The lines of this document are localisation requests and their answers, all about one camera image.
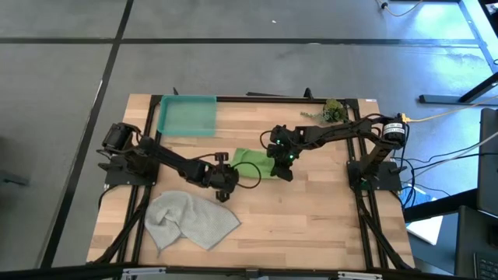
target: teal plastic tray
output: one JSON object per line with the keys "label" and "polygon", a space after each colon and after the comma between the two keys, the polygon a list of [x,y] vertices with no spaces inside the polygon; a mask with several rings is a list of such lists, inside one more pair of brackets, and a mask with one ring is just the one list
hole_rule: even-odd
{"label": "teal plastic tray", "polygon": [[169,136],[214,136],[215,96],[163,96],[157,130]]}

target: gray concrete floor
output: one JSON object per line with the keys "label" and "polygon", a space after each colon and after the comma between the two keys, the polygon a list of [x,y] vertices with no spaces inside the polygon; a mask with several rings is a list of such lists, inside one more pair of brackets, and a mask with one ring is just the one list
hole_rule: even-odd
{"label": "gray concrete floor", "polygon": [[[465,1],[489,34],[479,7]],[[400,12],[410,5],[390,7]],[[0,37],[113,37],[124,7],[125,0],[2,1]],[[374,0],[136,0],[124,36],[464,39],[472,33],[452,3],[422,4],[394,18]],[[1,271],[37,266],[109,50],[0,45],[0,169],[30,178],[28,187],[0,187]],[[301,96],[310,87],[315,96],[374,98],[383,114],[418,118],[454,109],[421,105],[418,95],[460,95],[490,74],[472,46],[121,46],[54,265],[85,262],[104,178],[96,166],[102,158],[93,151],[110,124],[122,119],[130,93],[171,94],[175,86],[182,94]],[[479,111],[412,125],[406,156],[424,159],[477,142]],[[477,159],[462,159],[418,182],[453,194],[474,188],[476,176]]]}

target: gray cloth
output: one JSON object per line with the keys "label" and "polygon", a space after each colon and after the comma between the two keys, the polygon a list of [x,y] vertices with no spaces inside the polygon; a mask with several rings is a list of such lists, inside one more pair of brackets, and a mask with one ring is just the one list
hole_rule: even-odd
{"label": "gray cloth", "polygon": [[240,222],[228,209],[184,191],[165,191],[147,208],[146,228],[159,252],[178,237],[209,250]]}

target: yellow cable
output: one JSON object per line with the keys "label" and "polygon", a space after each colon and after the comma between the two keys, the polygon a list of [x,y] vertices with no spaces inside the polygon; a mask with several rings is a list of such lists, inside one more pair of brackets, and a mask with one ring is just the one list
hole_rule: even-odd
{"label": "yellow cable", "polygon": [[478,106],[478,105],[481,105],[481,104],[483,104],[483,103],[486,103],[486,102],[488,102],[488,101],[490,101],[490,100],[492,100],[492,99],[495,99],[495,98],[497,98],[497,97],[498,97],[498,95],[497,95],[497,96],[493,96],[493,97],[491,97],[491,98],[489,98],[489,99],[487,99],[487,100],[483,100],[483,101],[481,101],[481,102],[474,103],[474,104],[472,104],[472,105],[471,105],[471,106],[469,106],[469,107],[463,107],[463,108],[460,108],[460,109],[457,109],[457,110],[451,110],[451,111],[448,111],[448,112],[445,112],[445,113],[442,113],[442,114],[437,114],[437,115],[434,115],[434,116],[432,116],[432,117],[425,117],[425,118],[423,118],[423,119],[419,119],[419,120],[412,120],[411,118],[406,117],[405,113],[403,113],[403,114],[402,114],[402,120],[403,120],[403,122],[405,122],[405,123],[407,123],[407,122],[420,122],[420,121],[428,121],[428,120],[435,119],[436,117],[443,117],[443,116],[446,116],[447,114],[451,114],[451,113],[458,112],[458,111],[461,111],[461,110],[465,110],[465,109],[468,109],[468,108],[476,107],[476,106]]}
{"label": "yellow cable", "polygon": [[[381,0],[377,0],[377,2],[379,2],[379,4],[381,4],[381,7],[382,7],[382,4],[384,4]],[[416,4],[415,4],[415,5],[414,5],[414,6],[413,6],[410,10],[408,10],[408,11],[406,11],[406,12],[403,12],[402,14],[395,14],[395,13],[393,13],[393,12],[389,9],[389,6],[387,6],[387,5],[386,5],[383,9],[385,9],[386,11],[388,11],[391,15],[399,17],[399,16],[404,16],[404,15],[406,15],[407,13],[409,13],[409,12],[413,11],[413,9],[415,9],[415,8],[416,8],[418,5],[420,5],[420,3],[422,3],[422,2],[423,2],[423,0],[420,0],[420,1],[419,1],[418,3],[416,3]]]}

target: wooden tabletop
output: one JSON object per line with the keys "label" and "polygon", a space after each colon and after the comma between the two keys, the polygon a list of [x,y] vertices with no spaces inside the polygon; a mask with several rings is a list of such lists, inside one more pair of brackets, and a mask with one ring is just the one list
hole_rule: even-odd
{"label": "wooden tabletop", "polygon": [[[132,94],[123,122],[142,130],[145,126],[150,95]],[[264,152],[259,142],[263,131],[276,124],[315,125],[300,112],[314,113],[320,104],[290,103],[217,103],[216,135],[212,138],[162,137],[161,145],[186,158],[236,148]],[[378,113],[375,100],[359,100],[362,116]],[[156,127],[156,108],[153,128]],[[358,143],[355,143],[359,155]],[[373,144],[367,142],[369,151]],[[294,180],[263,180],[255,189],[236,188],[230,200],[221,204],[231,210],[242,224],[210,251],[188,239],[157,253],[148,232],[144,232],[140,264],[223,268],[300,268],[364,269],[363,249],[354,195],[349,189],[345,163],[346,141],[331,142],[321,149],[303,151],[294,162]],[[253,179],[240,182],[252,185]],[[98,258],[123,226],[130,194],[129,186],[109,192],[98,215],[88,260]],[[215,203],[215,191],[187,183],[177,171],[161,166],[151,200],[164,191],[181,190]],[[413,265],[408,234],[399,201],[386,191],[377,191],[377,203],[384,235],[404,261]],[[372,233],[373,260],[378,265],[377,246]],[[130,260],[135,233],[128,242]]]}

